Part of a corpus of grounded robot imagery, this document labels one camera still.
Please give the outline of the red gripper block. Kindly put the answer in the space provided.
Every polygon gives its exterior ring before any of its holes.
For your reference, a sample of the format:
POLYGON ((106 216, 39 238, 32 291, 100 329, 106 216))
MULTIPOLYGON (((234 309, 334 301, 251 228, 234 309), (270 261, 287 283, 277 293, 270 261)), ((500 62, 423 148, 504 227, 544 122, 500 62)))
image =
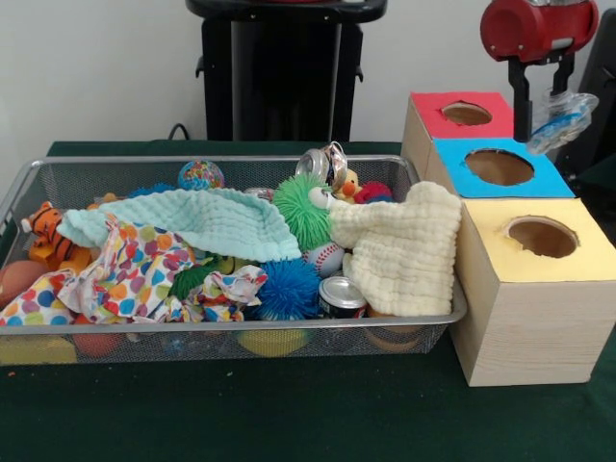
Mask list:
POLYGON ((495 61, 508 60, 508 82, 513 89, 513 138, 531 137, 532 101, 526 64, 557 55, 551 96, 568 89, 575 55, 595 35, 599 9, 594 1, 492 1, 480 20, 480 38, 495 61))

